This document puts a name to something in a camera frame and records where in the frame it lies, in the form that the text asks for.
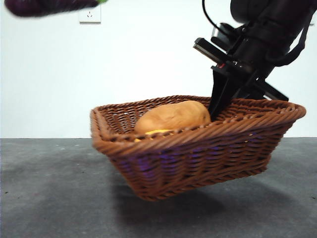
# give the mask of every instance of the basket rim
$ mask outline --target basket rim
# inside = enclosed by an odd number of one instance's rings
[[[171,99],[175,97],[192,100],[210,99],[210,97],[190,96],[190,95],[175,95],[155,99],[147,99],[131,103],[110,104],[99,106],[91,110],[91,130],[93,146],[107,156],[133,156],[140,153],[153,152],[173,146],[186,144],[188,142],[195,143],[206,139],[216,139],[222,136],[231,136],[243,133],[249,130],[276,126],[279,124],[293,123],[306,114],[306,109],[303,106],[281,101],[281,100],[252,100],[252,99],[233,99],[232,104],[237,105],[252,105],[262,104],[265,107],[273,107],[273,105],[281,105],[273,112],[247,114],[225,120],[216,120],[214,122],[194,126],[170,130],[163,133],[155,133],[152,135],[144,134],[118,134],[112,131],[106,119],[101,115],[100,110],[107,108],[129,107],[131,105],[140,105],[151,103],[158,99]]]

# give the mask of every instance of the bread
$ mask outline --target bread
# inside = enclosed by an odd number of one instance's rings
[[[134,126],[138,134],[153,130],[171,130],[210,123],[207,108],[197,101],[161,105],[146,112]]]

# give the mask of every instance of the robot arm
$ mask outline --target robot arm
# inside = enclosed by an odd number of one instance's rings
[[[214,84],[209,106],[212,119],[233,98],[266,96],[288,101],[265,79],[276,66],[290,64],[299,56],[316,9],[317,0],[231,1],[233,18],[243,25],[235,29],[222,23],[218,35],[211,38],[212,43],[198,38],[194,45],[217,63],[212,67]],[[290,51],[301,32],[298,45]]]

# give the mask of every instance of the white wall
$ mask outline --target white wall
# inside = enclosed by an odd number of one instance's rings
[[[216,22],[230,1],[207,1]],[[212,28],[201,1],[109,0],[100,25],[76,12],[20,19],[1,8],[1,137],[90,137],[90,109],[176,94],[210,96],[213,62],[192,48]],[[287,136],[317,136],[316,27],[268,82],[308,113]]]

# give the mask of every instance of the blurry object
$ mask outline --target blurry object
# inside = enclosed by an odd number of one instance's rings
[[[15,15],[36,17],[85,7],[95,7],[107,0],[4,0],[5,6]]]

